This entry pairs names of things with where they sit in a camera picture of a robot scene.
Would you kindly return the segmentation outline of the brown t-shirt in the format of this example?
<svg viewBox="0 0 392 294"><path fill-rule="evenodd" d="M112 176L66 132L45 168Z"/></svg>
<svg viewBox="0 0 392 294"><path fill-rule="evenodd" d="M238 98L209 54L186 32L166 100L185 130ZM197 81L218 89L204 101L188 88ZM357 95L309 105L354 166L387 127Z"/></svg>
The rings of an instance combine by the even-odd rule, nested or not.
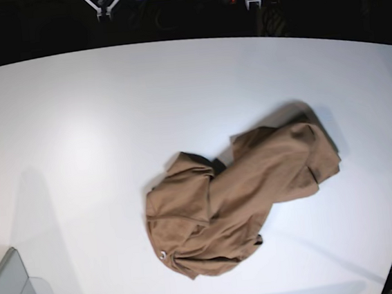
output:
<svg viewBox="0 0 392 294"><path fill-rule="evenodd" d="M272 206L317 193L339 172L338 148L303 102L233 136L232 162L179 153L146 195L156 257L195 279L222 275L262 246Z"/></svg>

